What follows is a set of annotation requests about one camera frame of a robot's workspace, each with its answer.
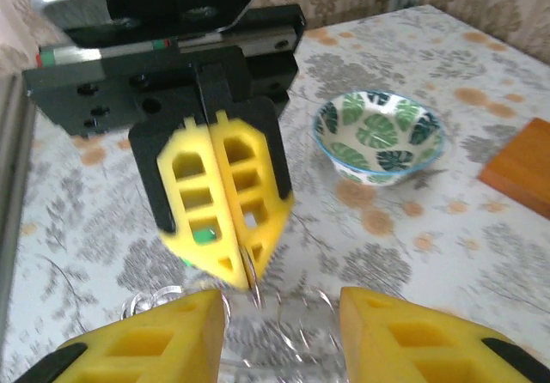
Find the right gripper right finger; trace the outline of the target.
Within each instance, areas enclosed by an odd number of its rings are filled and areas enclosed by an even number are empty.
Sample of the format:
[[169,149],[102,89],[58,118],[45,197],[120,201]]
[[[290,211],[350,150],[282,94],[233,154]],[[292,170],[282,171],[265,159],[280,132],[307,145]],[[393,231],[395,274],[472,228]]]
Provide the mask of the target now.
[[359,287],[339,297],[351,382],[547,382],[549,369],[505,335]]

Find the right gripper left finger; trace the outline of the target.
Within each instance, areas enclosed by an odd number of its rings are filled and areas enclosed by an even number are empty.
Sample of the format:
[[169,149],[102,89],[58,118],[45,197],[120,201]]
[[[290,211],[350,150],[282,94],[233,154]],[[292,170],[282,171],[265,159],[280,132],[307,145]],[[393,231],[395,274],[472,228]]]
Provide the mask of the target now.
[[223,347],[223,295],[185,295],[63,343],[20,382],[216,382]]

